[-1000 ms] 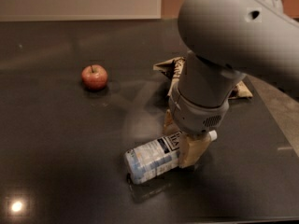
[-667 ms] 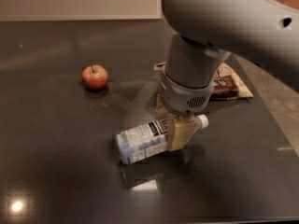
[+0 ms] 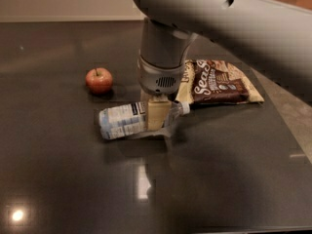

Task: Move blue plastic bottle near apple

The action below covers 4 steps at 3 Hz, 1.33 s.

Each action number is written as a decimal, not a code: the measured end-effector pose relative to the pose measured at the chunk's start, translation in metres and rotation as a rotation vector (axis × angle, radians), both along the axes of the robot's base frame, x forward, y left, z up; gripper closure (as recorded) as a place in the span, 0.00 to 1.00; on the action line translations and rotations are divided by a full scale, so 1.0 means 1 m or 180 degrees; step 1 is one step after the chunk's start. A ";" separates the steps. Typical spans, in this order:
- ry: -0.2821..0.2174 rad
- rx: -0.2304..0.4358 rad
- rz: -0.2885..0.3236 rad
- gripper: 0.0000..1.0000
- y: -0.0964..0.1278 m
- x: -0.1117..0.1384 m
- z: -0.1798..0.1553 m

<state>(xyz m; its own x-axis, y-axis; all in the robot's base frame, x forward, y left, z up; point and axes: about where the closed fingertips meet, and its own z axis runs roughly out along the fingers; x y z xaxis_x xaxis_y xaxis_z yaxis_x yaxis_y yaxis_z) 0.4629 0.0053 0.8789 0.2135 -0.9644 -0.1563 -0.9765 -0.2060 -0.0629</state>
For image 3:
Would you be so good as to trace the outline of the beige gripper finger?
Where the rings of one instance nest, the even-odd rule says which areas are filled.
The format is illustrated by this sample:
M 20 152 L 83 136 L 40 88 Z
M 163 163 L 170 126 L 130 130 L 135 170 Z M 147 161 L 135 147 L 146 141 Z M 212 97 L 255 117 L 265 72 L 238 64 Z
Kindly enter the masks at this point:
M 153 96 L 147 102 L 147 129 L 159 130 L 167 117 L 172 103 L 165 95 Z
M 150 102 L 152 100 L 152 95 L 147 94 L 145 91 L 141 91 L 140 100 L 143 102 Z

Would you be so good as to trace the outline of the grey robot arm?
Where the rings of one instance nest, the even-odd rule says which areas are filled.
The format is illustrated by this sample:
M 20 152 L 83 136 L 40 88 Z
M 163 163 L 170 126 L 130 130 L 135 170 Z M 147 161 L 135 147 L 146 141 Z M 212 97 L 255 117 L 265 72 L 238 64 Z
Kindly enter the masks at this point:
M 138 79 L 149 95 L 177 91 L 201 35 L 312 101 L 312 13 L 274 0 L 133 0 L 145 14 Z

